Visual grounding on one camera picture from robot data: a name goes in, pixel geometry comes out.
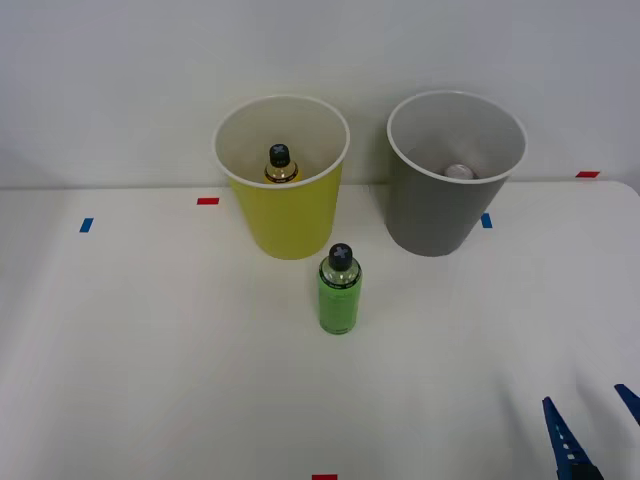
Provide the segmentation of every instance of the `cup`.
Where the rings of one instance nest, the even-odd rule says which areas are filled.
[[[258,98],[221,122],[213,136],[217,163],[267,254],[300,259],[327,243],[349,142],[349,126],[336,108],[298,95]],[[277,143],[289,147],[299,182],[264,182],[269,148]]]
[[[406,99],[391,113],[387,136],[393,149],[387,230],[402,248],[429,257],[462,244],[527,148],[518,119],[456,91]],[[445,176],[452,165],[467,167],[473,178]]]

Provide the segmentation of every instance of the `blue tape marker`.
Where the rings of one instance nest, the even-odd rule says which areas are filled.
[[[480,221],[482,222],[482,228],[493,228],[491,217],[488,213],[483,213],[482,217],[480,217]]]
[[[85,218],[84,222],[82,222],[82,226],[80,227],[80,233],[89,233],[92,224],[93,218]]]

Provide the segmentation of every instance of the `gray cup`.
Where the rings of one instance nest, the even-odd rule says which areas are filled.
[[[524,158],[522,124],[476,95],[434,91],[408,98],[387,123],[393,148],[386,224],[402,248],[447,255],[469,235]],[[472,179],[445,171],[464,165]],[[468,171],[453,168],[448,172]]]

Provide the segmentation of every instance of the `cup rim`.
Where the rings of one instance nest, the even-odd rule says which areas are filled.
[[[483,102],[486,102],[486,103],[488,103],[490,105],[493,105],[498,110],[500,110],[502,113],[504,113],[504,114],[508,115],[509,117],[511,117],[516,122],[516,124],[518,125],[518,128],[520,129],[520,132],[522,133],[522,136],[524,138],[524,149],[522,150],[522,155],[520,155],[520,159],[516,162],[516,164],[513,167],[511,167],[509,170],[506,170],[506,171],[502,172],[500,175],[495,175],[493,177],[487,177],[487,178],[478,178],[478,179],[473,179],[473,180],[462,180],[462,179],[458,179],[458,178],[445,177],[444,175],[439,175],[437,173],[431,172],[431,171],[427,170],[426,168],[423,168],[423,167],[417,165],[416,163],[412,162],[411,160],[409,160],[400,151],[400,149],[396,145],[395,140],[393,139],[393,135],[391,134],[391,125],[393,124],[393,120],[394,120],[396,114],[405,105],[407,105],[408,103],[416,100],[417,98],[426,97],[426,96],[429,96],[429,95],[442,95],[442,94],[462,95],[462,96],[465,96],[465,97],[472,97],[472,98],[475,98],[475,99],[478,99],[478,100],[482,100]],[[427,175],[427,176],[435,178],[437,180],[442,180],[444,182],[449,182],[449,183],[458,183],[458,184],[463,184],[463,185],[480,185],[480,184],[483,184],[483,183],[496,182],[498,180],[502,180],[505,177],[508,177],[518,167],[518,165],[520,165],[522,163],[522,160],[527,155],[527,149],[529,147],[529,139],[527,138],[527,131],[525,130],[524,125],[522,124],[522,122],[520,121],[520,119],[518,117],[516,117],[512,113],[510,113],[507,110],[505,110],[504,108],[502,108],[496,102],[488,100],[487,98],[485,98],[485,97],[483,97],[481,95],[477,95],[475,93],[464,92],[462,90],[447,90],[447,89],[430,90],[428,92],[422,92],[422,93],[419,93],[417,95],[413,95],[413,96],[403,100],[402,102],[400,102],[396,106],[396,108],[394,108],[393,111],[391,112],[391,115],[389,116],[389,120],[387,120],[387,138],[389,139],[389,143],[391,144],[391,148],[393,148],[393,151],[396,153],[396,155],[398,155],[398,157],[400,157],[404,163],[409,165],[414,170],[417,170],[418,172],[422,173],[423,175]]]
[[[328,108],[331,112],[333,112],[342,122],[342,126],[344,127],[344,131],[346,134],[346,138],[345,138],[345,142],[344,142],[344,148],[342,149],[342,152],[340,152],[340,155],[338,155],[338,158],[335,160],[335,162],[333,162],[328,168],[325,168],[323,171],[321,171],[320,173],[314,175],[313,177],[309,177],[309,178],[305,178],[304,180],[300,181],[300,182],[295,182],[295,183],[282,183],[282,184],[274,184],[274,185],[270,185],[270,184],[266,184],[266,183],[258,183],[258,182],[253,182],[251,180],[247,180],[246,178],[242,178],[238,175],[236,175],[235,173],[231,172],[220,160],[220,157],[218,156],[218,152],[216,151],[216,143],[218,140],[218,135],[220,133],[220,130],[222,129],[222,126],[227,123],[227,121],[236,113],[238,113],[240,110],[243,110],[251,105],[255,105],[257,103],[261,103],[261,102],[266,102],[269,100],[273,100],[274,98],[294,98],[296,100],[307,100],[310,102],[314,102],[317,103],[319,105],[322,105],[325,108]],[[250,187],[255,187],[255,188],[262,188],[265,190],[285,190],[285,189],[289,189],[289,188],[299,188],[299,187],[304,187],[305,185],[309,185],[310,183],[313,183],[317,180],[320,180],[323,177],[326,177],[327,175],[329,175],[331,172],[333,172],[336,168],[338,168],[338,166],[340,166],[340,164],[342,163],[342,161],[344,160],[344,157],[347,155],[347,151],[349,150],[349,145],[351,144],[351,131],[349,130],[349,124],[347,123],[346,119],[342,116],[342,114],[340,113],[340,111],[335,108],[333,105],[328,104],[327,102],[320,100],[318,98],[314,98],[314,97],[309,97],[306,95],[296,95],[296,94],[274,94],[274,95],[266,95],[263,97],[257,97],[257,98],[253,98],[249,101],[246,101],[242,104],[240,104],[239,106],[237,106],[236,108],[234,108],[233,110],[231,110],[229,113],[227,113],[224,118],[220,121],[220,123],[218,124],[218,126],[216,127],[216,129],[213,132],[213,137],[211,139],[211,149],[213,151],[213,154],[216,157],[216,162],[218,163],[218,167],[220,167],[222,169],[222,171],[229,177],[232,178],[233,180],[235,180],[236,182],[242,183],[244,185],[248,185]]]

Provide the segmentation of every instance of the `gold bottle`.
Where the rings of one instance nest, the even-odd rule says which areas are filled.
[[[269,149],[269,163],[264,169],[266,183],[295,183],[300,181],[298,165],[291,160],[289,149],[277,143]]]

